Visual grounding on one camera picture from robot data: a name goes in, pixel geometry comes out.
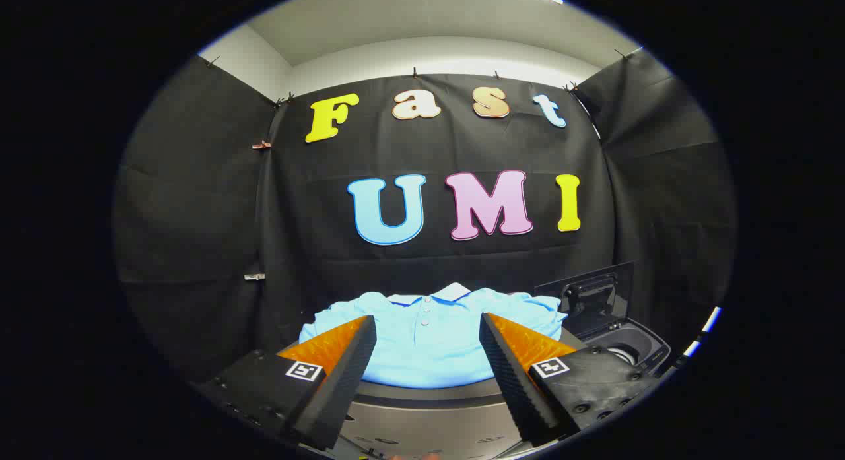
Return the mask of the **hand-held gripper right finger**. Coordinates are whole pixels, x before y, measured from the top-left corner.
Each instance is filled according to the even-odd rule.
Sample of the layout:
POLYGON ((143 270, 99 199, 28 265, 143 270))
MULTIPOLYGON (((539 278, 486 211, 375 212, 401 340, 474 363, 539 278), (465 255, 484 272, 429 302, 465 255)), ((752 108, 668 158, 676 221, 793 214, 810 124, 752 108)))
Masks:
POLYGON ((479 342, 522 441, 541 447, 601 424, 658 379, 600 346, 574 348, 495 313, 479 342))

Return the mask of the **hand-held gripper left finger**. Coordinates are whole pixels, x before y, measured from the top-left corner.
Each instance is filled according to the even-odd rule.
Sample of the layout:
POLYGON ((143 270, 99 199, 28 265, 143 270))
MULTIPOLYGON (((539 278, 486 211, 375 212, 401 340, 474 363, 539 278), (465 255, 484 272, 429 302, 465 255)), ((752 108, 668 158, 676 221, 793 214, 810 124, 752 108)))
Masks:
POLYGON ((289 447, 335 447, 367 369, 374 317, 348 321, 281 351, 254 350, 197 385, 219 409, 289 447))

